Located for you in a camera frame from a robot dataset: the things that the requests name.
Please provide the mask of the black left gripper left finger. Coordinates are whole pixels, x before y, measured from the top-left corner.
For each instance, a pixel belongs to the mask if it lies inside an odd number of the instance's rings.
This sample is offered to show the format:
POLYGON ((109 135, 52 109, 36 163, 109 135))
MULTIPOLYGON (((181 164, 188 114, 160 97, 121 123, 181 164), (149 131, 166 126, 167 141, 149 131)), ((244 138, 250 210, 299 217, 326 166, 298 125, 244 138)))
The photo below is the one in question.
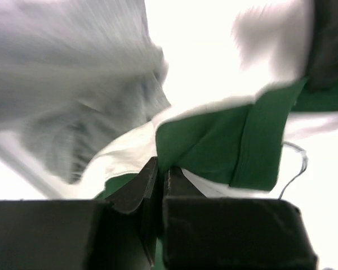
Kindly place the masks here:
POLYGON ((109 195, 105 201, 118 213, 133 214, 138 210, 144 199, 151 198, 157 173, 157 157, 151 157, 132 180, 109 195))

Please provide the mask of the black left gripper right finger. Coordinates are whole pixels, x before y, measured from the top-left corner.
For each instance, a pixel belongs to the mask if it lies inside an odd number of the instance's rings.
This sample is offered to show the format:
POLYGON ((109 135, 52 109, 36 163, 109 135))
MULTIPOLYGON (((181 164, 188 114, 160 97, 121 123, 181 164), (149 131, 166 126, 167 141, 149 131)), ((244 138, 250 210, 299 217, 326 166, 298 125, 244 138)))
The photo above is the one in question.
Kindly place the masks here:
POLYGON ((203 193, 184 176, 181 168, 171 167, 164 174, 163 196, 205 197, 203 193))

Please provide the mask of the green and white t shirt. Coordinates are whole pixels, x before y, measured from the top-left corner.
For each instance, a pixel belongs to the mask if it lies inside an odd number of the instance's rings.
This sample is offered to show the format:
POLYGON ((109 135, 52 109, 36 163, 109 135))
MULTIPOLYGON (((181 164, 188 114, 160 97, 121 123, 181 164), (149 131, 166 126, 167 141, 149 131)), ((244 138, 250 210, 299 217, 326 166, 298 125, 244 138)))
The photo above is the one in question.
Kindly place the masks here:
POLYGON ((160 174, 179 167, 210 182, 270 191, 277 182, 289 114, 337 111, 338 82, 313 92, 309 82, 300 80, 269 89, 255 102, 150 122, 109 144, 93 163, 93 170, 104 173, 98 198, 132 180, 152 157, 160 174))

